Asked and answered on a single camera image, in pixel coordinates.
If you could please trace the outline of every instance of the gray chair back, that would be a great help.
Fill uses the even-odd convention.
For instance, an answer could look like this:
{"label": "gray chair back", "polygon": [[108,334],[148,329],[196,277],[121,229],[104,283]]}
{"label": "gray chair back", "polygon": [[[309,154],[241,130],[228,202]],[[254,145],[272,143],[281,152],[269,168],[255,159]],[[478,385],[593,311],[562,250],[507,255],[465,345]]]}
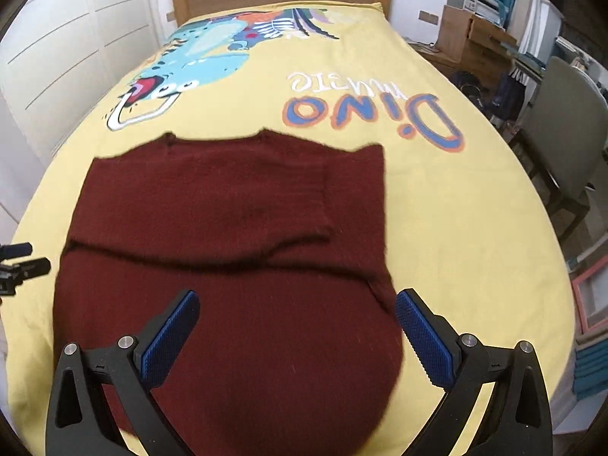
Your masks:
{"label": "gray chair back", "polygon": [[588,75],[552,57],[524,132],[561,192],[578,200],[608,135],[606,100]]}

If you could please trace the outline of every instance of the blue gripper pad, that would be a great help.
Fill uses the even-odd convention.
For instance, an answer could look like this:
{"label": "blue gripper pad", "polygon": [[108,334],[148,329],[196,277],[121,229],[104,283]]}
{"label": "blue gripper pad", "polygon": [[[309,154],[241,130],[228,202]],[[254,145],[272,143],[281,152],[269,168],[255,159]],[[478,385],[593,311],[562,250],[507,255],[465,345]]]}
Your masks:
{"label": "blue gripper pad", "polygon": [[460,367],[460,349],[448,321],[433,315],[413,289],[397,295],[396,315],[431,383],[450,389]]}
{"label": "blue gripper pad", "polygon": [[177,359],[200,315],[201,302],[192,290],[182,291],[161,315],[138,335],[133,361],[142,385],[160,387]]}

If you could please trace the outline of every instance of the wall outlet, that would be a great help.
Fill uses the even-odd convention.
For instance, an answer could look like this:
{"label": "wall outlet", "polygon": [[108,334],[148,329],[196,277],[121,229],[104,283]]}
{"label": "wall outlet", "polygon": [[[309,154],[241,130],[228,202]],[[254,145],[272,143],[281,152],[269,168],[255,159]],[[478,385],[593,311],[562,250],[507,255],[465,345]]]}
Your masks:
{"label": "wall outlet", "polygon": [[428,22],[429,24],[439,25],[439,15],[430,14],[421,10],[418,14],[418,19],[424,22]]}

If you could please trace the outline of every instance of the dark tote bag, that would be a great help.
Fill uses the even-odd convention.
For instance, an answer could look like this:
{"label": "dark tote bag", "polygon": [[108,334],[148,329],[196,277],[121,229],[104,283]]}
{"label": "dark tote bag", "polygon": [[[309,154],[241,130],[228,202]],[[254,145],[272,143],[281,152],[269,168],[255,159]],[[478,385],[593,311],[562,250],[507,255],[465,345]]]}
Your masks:
{"label": "dark tote bag", "polygon": [[505,121],[515,121],[524,106],[526,86],[523,84],[523,73],[514,70],[500,74],[496,96],[492,99],[492,113]]}

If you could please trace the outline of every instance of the pink frame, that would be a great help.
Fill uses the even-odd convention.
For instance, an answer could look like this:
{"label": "pink frame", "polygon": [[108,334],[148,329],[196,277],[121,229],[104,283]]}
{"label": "pink frame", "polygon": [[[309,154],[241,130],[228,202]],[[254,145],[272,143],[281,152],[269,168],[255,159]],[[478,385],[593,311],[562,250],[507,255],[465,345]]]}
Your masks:
{"label": "pink frame", "polygon": [[605,318],[604,320],[595,324],[595,326],[591,328],[589,327],[589,324],[587,323],[587,316],[585,315],[585,307],[583,305],[583,297],[581,296],[580,288],[580,284],[583,281],[591,277],[593,274],[595,274],[605,266],[608,266],[608,255],[602,257],[599,261],[597,261],[594,265],[587,269],[583,274],[577,276],[572,280],[572,292],[574,293],[576,306],[578,308],[578,315],[581,319],[581,328],[583,329],[583,334],[608,324],[608,318]]}

